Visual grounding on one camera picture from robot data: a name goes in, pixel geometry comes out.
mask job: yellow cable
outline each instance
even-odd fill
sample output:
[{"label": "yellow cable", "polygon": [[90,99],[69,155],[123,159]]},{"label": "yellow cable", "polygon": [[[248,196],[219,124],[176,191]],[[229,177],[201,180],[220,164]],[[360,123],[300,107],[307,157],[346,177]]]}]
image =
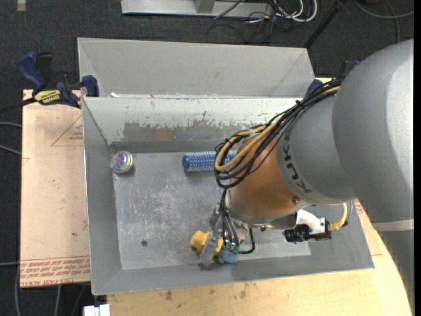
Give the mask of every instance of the yellow cable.
[{"label": "yellow cable", "polygon": [[257,129],[254,130],[248,130],[248,131],[244,131],[244,132],[240,132],[238,135],[240,136],[250,136],[252,133],[260,132],[261,133],[250,143],[248,144],[246,147],[244,147],[243,149],[241,149],[239,152],[237,152],[237,154],[235,155],[235,157],[229,161],[228,163],[221,165],[219,163],[219,160],[221,160],[222,156],[224,155],[225,151],[228,149],[228,147],[230,147],[234,142],[236,137],[231,137],[225,144],[224,146],[222,146],[221,150],[219,151],[218,155],[216,156],[215,159],[215,169],[217,171],[224,171],[228,168],[230,168],[231,166],[235,166],[237,164],[237,162],[243,157],[245,156],[250,150],[251,148],[256,145],[257,143],[259,143],[264,137],[266,137],[269,133],[269,131],[271,131],[271,129],[273,129],[275,127],[275,125],[277,125],[277,123],[279,122],[278,120],[275,120],[270,126],[267,126],[263,131],[261,131],[265,125],[262,125],[260,127],[258,127]]},{"label": "yellow cable", "polygon": [[345,221],[347,219],[348,214],[348,207],[347,203],[342,204],[343,207],[343,214],[342,217],[339,220],[336,220],[328,225],[328,230],[339,230],[342,228],[343,224],[345,224]]}]

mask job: orange cylinder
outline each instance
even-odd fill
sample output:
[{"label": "orange cylinder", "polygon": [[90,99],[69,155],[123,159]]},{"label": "orange cylinder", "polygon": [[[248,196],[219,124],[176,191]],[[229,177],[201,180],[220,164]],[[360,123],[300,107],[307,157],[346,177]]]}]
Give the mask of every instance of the orange cylinder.
[{"label": "orange cylinder", "polygon": [[[255,137],[249,138],[241,148],[254,139]],[[286,186],[278,170],[274,147],[276,142],[277,139],[273,139],[256,158],[252,168],[255,171],[228,192],[231,205],[243,214],[252,217],[277,217],[291,211],[301,201]],[[250,160],[258,146],[256,144],[248,152],[238,168]]]}]

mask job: clamp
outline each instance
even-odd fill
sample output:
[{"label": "clamp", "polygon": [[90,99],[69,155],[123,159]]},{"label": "clamp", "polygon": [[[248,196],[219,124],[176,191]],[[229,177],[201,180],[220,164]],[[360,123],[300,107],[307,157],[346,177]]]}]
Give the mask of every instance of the clamp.
[{"label": "clamp", "polygon": [[[80,97],[73,94],[70,86],[67,86],[67,84],[59,82],[55,88],[47,87],[47,81],[36,65],[36,57],[33,51],[23,55],[19,59],[18,68],[27,80],[35,84],[35,88],[32,91],[33,101],[37,101],[42,105],[61,104],[80,108]],[[84,95],[99,96],[98,84],[92,75],[84,76],[82,82],[77,85],[83,86],[86,89]]]}]

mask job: gray robot arm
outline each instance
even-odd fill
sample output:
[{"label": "gray robot arm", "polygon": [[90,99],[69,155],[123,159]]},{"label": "gray robot arm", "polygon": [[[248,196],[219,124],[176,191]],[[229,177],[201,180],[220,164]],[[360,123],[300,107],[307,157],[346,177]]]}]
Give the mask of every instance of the gray robot arm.
[{"label": "gray robot arm", "polygon": [[413,40],[364,60],[335,97],[297,120],[277,160],[288,188],[309,203],[359,198],[414,312],[413,62]]}]

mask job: blue cylinder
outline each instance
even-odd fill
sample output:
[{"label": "blue cylinder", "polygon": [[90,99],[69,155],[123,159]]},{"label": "blue cylinder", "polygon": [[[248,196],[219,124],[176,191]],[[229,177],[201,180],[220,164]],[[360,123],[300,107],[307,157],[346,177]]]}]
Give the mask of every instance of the blue cylinder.
[{"label": "blue cylinder", "polygon": [[[225,163],[231,161],[236,151],[228,152]],[[215,151],[187,152],[183,157],[183,168],[186,172],[213,171],[215,163]]]}]

